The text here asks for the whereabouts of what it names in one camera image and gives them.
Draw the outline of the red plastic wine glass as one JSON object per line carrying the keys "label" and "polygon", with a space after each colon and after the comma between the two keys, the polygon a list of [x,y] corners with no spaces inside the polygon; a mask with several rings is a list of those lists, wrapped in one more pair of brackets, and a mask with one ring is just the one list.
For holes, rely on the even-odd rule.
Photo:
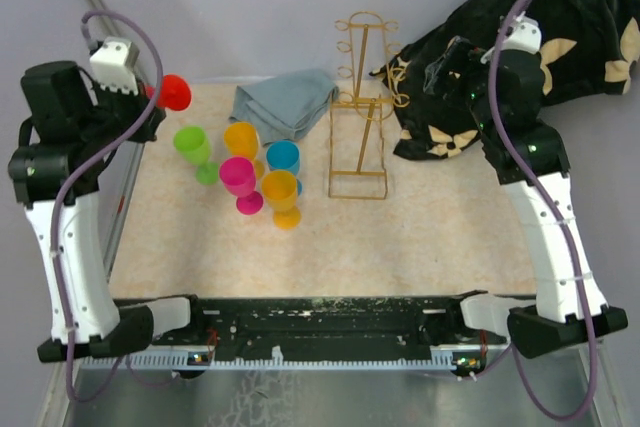
{"label": "red plastic wine glass", "polygon": [[174,112],[186,110],[192,102],[192,92],[186,80],[176,74],[165,74],[155,106]]}

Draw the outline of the green plastic wine glass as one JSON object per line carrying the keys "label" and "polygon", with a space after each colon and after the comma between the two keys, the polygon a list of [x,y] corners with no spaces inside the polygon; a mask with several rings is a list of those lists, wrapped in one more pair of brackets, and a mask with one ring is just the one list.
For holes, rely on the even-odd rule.
{"label": "green plastic wine glass", "polygon": [[196,180],[203,185],[214,185],[219,180],[219,165],[210,160],[211,144],[206,132],[199,126],[185,126],[173,136],[175,150],[196,168]]}

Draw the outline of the orange plastic wine glass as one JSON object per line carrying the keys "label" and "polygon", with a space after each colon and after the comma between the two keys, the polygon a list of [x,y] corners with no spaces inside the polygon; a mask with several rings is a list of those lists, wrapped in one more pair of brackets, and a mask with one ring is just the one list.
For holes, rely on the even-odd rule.
{"label": "orange plastic wine glass", "polygon": [[272,209],[274,224],[282,230],[291,230],[301,221],[301,213],[296,205],[298,182],[296,177],[285,170],[274,170],[265,175],[261,182],[264,199]]}
{"label": "orange plastic wine glass", "polygon": [[224,132],[223,141],[232,156],[240,156],[251,161],[258,180],[263,177],[265,167],[258,159],[259,139],[252,124],[248,122],[230,124]]}

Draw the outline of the pink plastic wine glass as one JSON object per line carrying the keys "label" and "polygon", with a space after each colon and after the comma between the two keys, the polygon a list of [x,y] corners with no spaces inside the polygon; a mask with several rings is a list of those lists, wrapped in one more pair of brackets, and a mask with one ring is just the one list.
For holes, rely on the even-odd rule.
{"label": "pink plastic wine glass", "polygon": [[240,156],[228,158],[220,165],[219,177],[225,189],[236,198],[239,213],[251,216],[262,209],[264,200],[256,190],[257,179],[250,160]]}

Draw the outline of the blue plastic wine glass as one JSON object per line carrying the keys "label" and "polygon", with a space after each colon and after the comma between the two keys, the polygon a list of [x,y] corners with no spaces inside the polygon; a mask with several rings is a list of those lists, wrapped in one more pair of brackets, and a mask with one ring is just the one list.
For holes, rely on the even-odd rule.
{"label": "blue plastic wine glass", "polygon": [[297,181],[297,193],[303,191],[299,180],[300,151],[297,145],[289,140],[280,140],[272,143],[266,151],[266,160],[271,171],[284,170],[290,172]]}

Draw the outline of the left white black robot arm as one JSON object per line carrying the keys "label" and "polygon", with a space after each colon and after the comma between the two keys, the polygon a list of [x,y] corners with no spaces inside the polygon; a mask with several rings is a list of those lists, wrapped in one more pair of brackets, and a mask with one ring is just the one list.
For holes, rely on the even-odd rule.
{"label": "left white black robot arm", "polygon": [[28,68],[20,80],[30,115],[8,163],[16,200],[40,247],[52,310],[43,363],[110,358],[143,351],[170,332],[201,341],[208,320],[183,294],[116,305],[99,239],[99,177],[119,137],[156,138],[165,114],[148,105],[129,67],[86,71],[63,60]]}

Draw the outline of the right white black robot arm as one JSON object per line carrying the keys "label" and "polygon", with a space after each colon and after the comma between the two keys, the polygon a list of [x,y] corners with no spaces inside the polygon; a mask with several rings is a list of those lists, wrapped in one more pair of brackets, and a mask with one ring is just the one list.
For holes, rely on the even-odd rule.
{"label": "right white black robot arm", "polygon": [[[497,106],[489,103],[489,63],[484,50],[456,36],[425,69],[425,93],[450,110],[470,113],[482,150],[516,209],[534,266],[536,299],[529,304],[490,294],[466,297],[446,319],[448,334],[470,342],[482,329],[512,341],[527,359],[587,342],[577,286],[585,289],[594,333],[602,337],[628,326],[624,309],[600,291],[582,246],[572,210],[570,164],[560,134],[543,122],[544,74],[538,55],[504,49],[497,67]],[[499,136],[493,112],[528,172]]]}

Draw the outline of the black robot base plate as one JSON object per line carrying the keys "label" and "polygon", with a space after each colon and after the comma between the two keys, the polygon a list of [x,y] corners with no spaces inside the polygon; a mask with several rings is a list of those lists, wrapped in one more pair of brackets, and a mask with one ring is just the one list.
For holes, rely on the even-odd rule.
{"label": "black robot base plate", "polygon": [[505,338],[464,326],[461,296],[205,298],[194,325],[157,346],[211,347],[218,361],[267,360],[279,348],[294,362],[428,360],[433,348]]}

